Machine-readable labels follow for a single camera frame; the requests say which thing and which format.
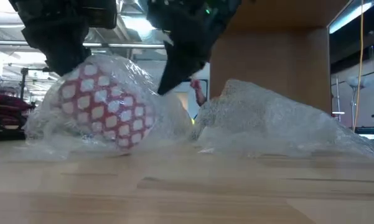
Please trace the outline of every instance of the wooden box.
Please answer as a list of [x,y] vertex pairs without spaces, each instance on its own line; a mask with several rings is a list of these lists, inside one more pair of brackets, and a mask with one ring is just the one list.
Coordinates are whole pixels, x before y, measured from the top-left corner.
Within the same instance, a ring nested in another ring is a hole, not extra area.
[[230,78],[331,112],[328,26],[349,0],[244,0],[213,48],[210,96]]

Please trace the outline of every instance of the yellow cable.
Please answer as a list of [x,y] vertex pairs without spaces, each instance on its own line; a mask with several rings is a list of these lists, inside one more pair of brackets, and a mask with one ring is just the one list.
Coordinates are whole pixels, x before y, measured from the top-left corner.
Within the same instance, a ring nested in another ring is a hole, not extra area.
[[361,54],[360,54],[360,73],[358,75],[358,90],[357,90],[357,106],[355,107],[355,117],[354,117],[354,125],[353,125],[353,132],[355,132],[355,128],[357,127],[357,120],[358,120],[358,108],[360,106],[360,86],[361,86],[361,76],[362,76],[362,60],[363,60],[363,5],[364,0],[361,0]]

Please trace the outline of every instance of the pole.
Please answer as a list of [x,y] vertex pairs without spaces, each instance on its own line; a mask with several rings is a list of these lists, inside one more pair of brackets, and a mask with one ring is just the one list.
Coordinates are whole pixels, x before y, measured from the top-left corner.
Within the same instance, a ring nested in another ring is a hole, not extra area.
[[26,76],[29,73],[29,69],[27,68],[22,68],[21,69],[21,74],[22,74],[22,81],[21,81],[21,96],[20,98],[24,100],[24,92],[25,92],[25,81],[26,81]]
[[[26,41],[21,40],[0,40],[0,45],[11,46],[29,46]],[[163,44],[102,44],[102,43],[84,43],[85,47],[90,48],[126,48],[126,49],[164,49]]]
[[[339,75],[336,75],[336,99],[337,99],[337,112],[340,112],[340,95],[339,95]],[[338,114],[339,122],[342,121],[342,115]]]
[[357,87],[352,87],[353,88],[353,95],[351,96],[351,124],[352,128],[354,127],[355,123],[355,95],[357,94]]

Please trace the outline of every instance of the ceiling light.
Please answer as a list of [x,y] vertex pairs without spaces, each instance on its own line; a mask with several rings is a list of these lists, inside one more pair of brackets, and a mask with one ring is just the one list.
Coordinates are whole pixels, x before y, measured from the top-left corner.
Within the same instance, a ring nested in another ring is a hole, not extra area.
[[122,16],[123,22],[128,29],[133,29],[142,36],[147,36],[155,29],[151,23],[142,17]]
[[357,7],[354,9],[351,13],[348,15],[337,19],[333,24],[330,25],[329,33],[333,34],[334,32],[338,31],[343,26],[346,26],[349,22],[353,21],[358,16],[361,16],[361,11],[366,12],[368,9],[370,9],[372,6],[374,6],[373,2],[366,3],[362,6]]
[[0,12],[15,12],[8,0],[0,0]]
[[6,28],[23,28],[25,27],[23,24],[19,24],[19,25],[0,25],[0,28],[1,29],[6,29]]

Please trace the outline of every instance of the person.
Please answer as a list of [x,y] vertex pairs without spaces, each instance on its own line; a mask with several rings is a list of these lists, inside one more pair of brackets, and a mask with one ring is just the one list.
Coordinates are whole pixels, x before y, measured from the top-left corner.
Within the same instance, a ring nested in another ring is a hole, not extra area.
[[191,83],[190,83],[190,86],[195,90],[195,96],[196,96],[196,99],[197,99],[197,104],[199,106],[202,106],[203,104],[205,104],[206,101],[207,101],[207,98],[203,94],[202,87],[200,86],[199,80],[192,79]]

